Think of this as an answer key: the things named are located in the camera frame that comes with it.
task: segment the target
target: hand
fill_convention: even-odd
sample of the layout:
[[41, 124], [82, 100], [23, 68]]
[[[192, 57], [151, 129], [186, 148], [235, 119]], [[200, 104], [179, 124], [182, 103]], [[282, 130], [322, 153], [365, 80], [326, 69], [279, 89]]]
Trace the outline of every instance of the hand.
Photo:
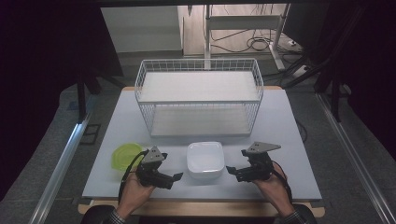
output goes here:
[[[285, 179], [286, 175], [276, 163], [273, 163], [274, 169], [280, 173]], [[282, 217], [287, 217], [294, 212], [293, 205], [289, 201], [288, 193], [279, 178], [271, 175], [267, 180], [254, 180], [252, 181], [262, 195], [276, 208], [277, 212]]]
[[140, 184], [134, 172], [131, 172], [126, 179], [125, 187], [122, 191], [120, 204], [117, 207], [117, 213], [123, 219], [126, 219], [131, 213], [143, 205], [154, 191], [155, 187], [144, 187]]

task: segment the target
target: white wire basket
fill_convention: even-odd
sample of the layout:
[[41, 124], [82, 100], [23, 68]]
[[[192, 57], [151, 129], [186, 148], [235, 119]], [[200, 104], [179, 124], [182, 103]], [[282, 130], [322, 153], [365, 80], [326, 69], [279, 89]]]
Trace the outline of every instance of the white wire basket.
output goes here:
[[255, 59], [145, 60], [135, 83], [151, 136], [250, 135], [262, 92]]

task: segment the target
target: white table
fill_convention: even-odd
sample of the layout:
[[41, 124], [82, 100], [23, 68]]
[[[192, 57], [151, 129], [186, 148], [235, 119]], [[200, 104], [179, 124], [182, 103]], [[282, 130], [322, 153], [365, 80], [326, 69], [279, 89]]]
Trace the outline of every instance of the white table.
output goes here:
[[189, 175], [187, 146], [192, 142], [201, 141], [221, 142], [226, 165], [236, 168], [249, 166], [247, 158], [241, 154], [241, 149], [248, 148], [254, 141], [281, 145], [281, 149], [270, 151], [269, 155], [273, 161], [282, 165], [288, 175], [293, 200], [321, 200], [288, 97], [283, 90], [264, 91], [251, 136], [188, 138], [151, 138], [137, 106], [134, 91], [128, 88], [123, 90], [82, 196], [92, 199], [116, 199], [123, 172], [111, 168], [111, 155], [120, 145], [136, 142], [148, 148], [157, 146], [161, 152], [168, 153], [167, 159], [159, 168], [161, 173], [173, 175], [184, 172], [181, 180], [175, 182], [171, 189], [155, 189], [150, 198], [153, 202], [165, 200], [168, 203], [261, 203], [262, 196], [252, 183], [237, 182], [235, 176], [229, 175], [226, 169], [221, 177], [211, 180], [197, 180]]

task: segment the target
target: white plastic bowl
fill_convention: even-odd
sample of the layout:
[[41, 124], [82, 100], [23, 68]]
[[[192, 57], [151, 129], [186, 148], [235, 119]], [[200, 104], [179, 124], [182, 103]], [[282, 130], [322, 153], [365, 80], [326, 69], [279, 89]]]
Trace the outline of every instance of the white plastic bowl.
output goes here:
[[216, 178], [224, 169], [224, 153], [219, 142], [192, 143], [187, 149], [187, 166], [193, 178]]

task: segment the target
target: green plate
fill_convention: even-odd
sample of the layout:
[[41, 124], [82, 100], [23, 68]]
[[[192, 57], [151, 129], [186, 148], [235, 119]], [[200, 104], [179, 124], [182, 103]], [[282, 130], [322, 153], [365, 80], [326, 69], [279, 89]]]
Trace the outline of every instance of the green plate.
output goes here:
[[[139, 152], [142, 151], [142, 147], [136, 143], [128, 143], [117, 148], [111, 157], [111, 168], [125, 171], [126, 168], [131, 164]], [[137, 167], [139, 162], [143, 159], [140, 156], [135, 162], [133, 167]]]

